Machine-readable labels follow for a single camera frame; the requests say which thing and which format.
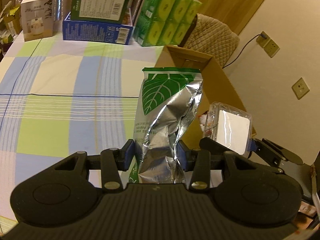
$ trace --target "electrical outlet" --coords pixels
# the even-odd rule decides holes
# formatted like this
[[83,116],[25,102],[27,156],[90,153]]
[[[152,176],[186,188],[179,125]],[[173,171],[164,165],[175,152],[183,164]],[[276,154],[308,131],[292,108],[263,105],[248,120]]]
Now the electrical outlet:
[[259,37],[256,39],[256,42],[260,45],[261,48],[264,48],[271,39],[270,39],[270,37],[269,37],[265,32],[262,32],[261,34],[265,35],[266,38],[264,38],[264,37],[262,37],[262,36],[259,36]]
[[264,51],[269,55],[269,57],[274,57],[279,51],[280,47],[273,41],[270,40],[268,44],[264,47]]
[[303,80],[303,78],[300,78],[293,86],[292,86],[293,92],[296,94],[297,99],[301,99],[306,93],[310,91],[307,84]]

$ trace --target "nutrition label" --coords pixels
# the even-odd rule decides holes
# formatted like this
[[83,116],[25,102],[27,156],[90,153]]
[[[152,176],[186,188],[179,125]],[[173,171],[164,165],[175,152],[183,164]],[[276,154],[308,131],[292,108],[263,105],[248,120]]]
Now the nutrition label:
[[79,17],[118,21],[125,0],[81,0]]

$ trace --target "green tissue package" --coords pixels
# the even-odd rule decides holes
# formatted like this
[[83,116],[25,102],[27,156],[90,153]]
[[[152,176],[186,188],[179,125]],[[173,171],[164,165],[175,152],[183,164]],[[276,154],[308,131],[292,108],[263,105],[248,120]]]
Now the green tissue package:
[[71,20],[121,24],[129,0],[72,0]]
[[156,46],[164,24],[140,14],[133,37],[142,47]]
[[186,35],[188,29],[190,28],[190,24],[184,24],[184,23],[180,23],[177,31],[175,32],[175,34],[173,35],[173,38],[170,42],[171,45],[179,45],[184,36]]
[[167,21],[180,23],[186,14],[192,0],[175,0]]
[[145,0],[141,14],[152,21],[165,22],[171,12],[175,0]]
[[173,35],[176,33],[179,23],[173,21],[166,21],[164,24],[161,36],[158,40],[157,46],[164,46],[170,44]]
[[192,0],[187,12],[185,13],[184,17],[181,20],[181,23],[191,25],[201,5],[202,5],[202,2],[198,0]]

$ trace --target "silver foil bag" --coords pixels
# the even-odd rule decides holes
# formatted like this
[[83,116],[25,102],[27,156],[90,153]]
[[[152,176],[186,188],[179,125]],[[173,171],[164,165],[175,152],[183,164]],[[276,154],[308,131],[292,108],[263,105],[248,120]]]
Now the silver foil bag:
[[176,145],[194,120],[202,76],[190,68],[144,68],[133,139],[136,161],[129,182],[184,183]]

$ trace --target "checkered tablecloth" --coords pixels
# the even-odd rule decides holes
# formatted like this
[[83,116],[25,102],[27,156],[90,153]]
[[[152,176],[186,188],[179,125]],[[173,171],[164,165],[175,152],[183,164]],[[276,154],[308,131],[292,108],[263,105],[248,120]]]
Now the checkered tablecloth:
[[141,70],[161,51],[19,35],[0,63],[0,216],[15,220],[18,183],[78,150],[99,154],[132,137]]

